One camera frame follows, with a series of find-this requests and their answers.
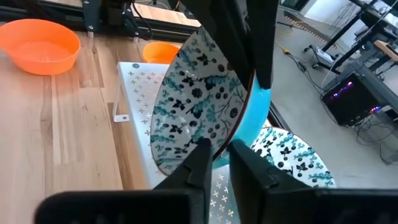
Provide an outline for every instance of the yellow cable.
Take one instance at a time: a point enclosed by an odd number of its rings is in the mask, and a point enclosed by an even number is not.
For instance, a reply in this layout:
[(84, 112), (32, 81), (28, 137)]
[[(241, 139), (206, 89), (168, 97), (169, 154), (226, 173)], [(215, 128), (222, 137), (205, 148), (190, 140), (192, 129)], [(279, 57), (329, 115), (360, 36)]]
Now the yellow cable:
[(287, 50), (286, 48), (284, 48), (284, 47), (278, 42), (278, 40), (275, 40), (275, 43), (278, 45), (278, 47), (279, 47), (280, 49), (282, 49), (282, 52), (283, 52), (284, 54), (290, 53), (289, 50)]
[(285, 32), (279, 31), (283, 35), (292, 35), (293, 34), (293, 28), (290, 28), (290, 33), (286, 34)]
[(304, 21), (294, 21), (295, 23), (305, 23), (305, 24), (307, 24), (308, 26), (310, 26), (310, 27), (316, 27), (315, 25), (311, 25), (311, 24), (309, 24), (309, 23), (307, 23), (307, 22), (304, 22)]

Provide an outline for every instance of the wall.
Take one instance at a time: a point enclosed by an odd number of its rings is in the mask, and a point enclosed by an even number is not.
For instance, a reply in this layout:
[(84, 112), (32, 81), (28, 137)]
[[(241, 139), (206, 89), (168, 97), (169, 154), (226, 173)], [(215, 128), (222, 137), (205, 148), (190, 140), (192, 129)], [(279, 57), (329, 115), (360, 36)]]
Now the wall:
[(312, 8), (312, 6), (316, 3), (317, 0), (309, 0), (304, 8), (300, 11), (302, 15), (306, 15), (306, 13)]
[[(338, 18), (339, 10), (348, 3), (350, 3), (349, 0), (317, 0), (304, 16), (316, 21), (333, 24)], [(339, 22), (337, 26), (344, 24), (344, 22)]]
[[(349, 17), (345, 19), (341, 19), (339, 22), (335, 24), (340, 13), (343, 12), (344, 7), (350, 3), (349, 0), (314, 0), (315, 2), (310, 6), (306, 13), (302, 14), (315, 21), (324, 22), (326, 24), (332, 25), (334, 24), (336, 27), (343, 26)], [(355, 12), (359, 10), (358, 6), (352, 5), (351, 9), (354, 9), (354, 16)], [(364, 23), (362, 21), (357, 21), (341, 38), (340, 40), (344, 42), (348, 47), (351, 47), (355, 43), (355, 32), (362, 28)]]

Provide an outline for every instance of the black desk leg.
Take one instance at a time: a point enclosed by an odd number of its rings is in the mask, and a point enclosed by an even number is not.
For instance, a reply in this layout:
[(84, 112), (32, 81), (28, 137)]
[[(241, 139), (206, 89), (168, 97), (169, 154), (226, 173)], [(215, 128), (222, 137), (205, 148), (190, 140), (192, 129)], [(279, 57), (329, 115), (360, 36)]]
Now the black desk leg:
[(360, 15), (360, 12), (357, 13), (357, 14), (353, 17), (353, 19), (350, 20), (350, 21), (348, 22), (348, 24), (345, 25), (334, 37), (332, 37), (331, 40), (329, 40), (328, 43), (327, 43), (325, 46), (322, 47), (322, 50), (323, 50), (324, 52), (326, 52), (333, 44), (335, 44), (335, 42), (336, 42), (345, 32), (347, 32), (347, 30), (348, 30), (349, 28), (351, 28), (351, 26), (353, 26), (354, 23), (355, 23), (356, 21), (358, 21), (359, 15)]
[(373, 29), (364, 37), (361, 38), (347, 53), (345, 53), (341, 58), (334, 63), (333, 68), (339, 67), (343, 62), (351, 57), (359, 48), (361, 48), (367, 41), (371, 40), (377, 34), (377, 30)]
[(384, 65), (384, 63), (388, 62), (390, 59), (390, 56), (385, 54), (383, 57), (377, 60), (377, 62), (374, 62), (373, 65), (369, 67), (370, 71), (376, 71), (376, 69), (378, 69), (381, 65)]

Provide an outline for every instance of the computer tower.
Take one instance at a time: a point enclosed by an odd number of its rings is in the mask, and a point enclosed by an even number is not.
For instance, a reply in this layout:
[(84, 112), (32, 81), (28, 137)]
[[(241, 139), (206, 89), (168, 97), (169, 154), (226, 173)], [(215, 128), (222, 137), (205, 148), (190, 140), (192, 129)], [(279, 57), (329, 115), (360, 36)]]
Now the computer tower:
[(354, 126), (383, 106), (354, 72), (325, 93), (322, 102), (342, 126)]

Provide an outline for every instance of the metal bracket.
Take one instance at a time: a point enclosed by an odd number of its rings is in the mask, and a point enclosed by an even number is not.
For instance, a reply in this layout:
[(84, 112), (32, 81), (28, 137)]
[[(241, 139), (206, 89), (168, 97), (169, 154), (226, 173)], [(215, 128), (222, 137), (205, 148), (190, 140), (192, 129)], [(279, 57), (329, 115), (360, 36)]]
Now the metal bracket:
[(100, 26), (100, 9), (102, 0), (81, 0), (85, 25), (88, 31), (94, 32)]
[(128, 27), (129, 31), (131, 31), (131, 35), (133, 37), (138, 37), (139, 36), (139, 26), (137, 24), (136, 18), (134, 17), (134, 14), (131, 11), (131, 4), (124, 3), (123, 5), (123, 19), (124, 19), (124, 24), (126, 27)]
[(119, 105), (119, 100), (120, 100), (121, 89), (122, 89), (122, 86), (119, 85), (118, 93), (116, 95), (116, 100), (113, 103), (112, 117), (113, 117), (113, 122), (115, 122), (115, 123), (130, 121), (130, 117), (128, 114), (116, 114), (118, 112), (118, 105)]

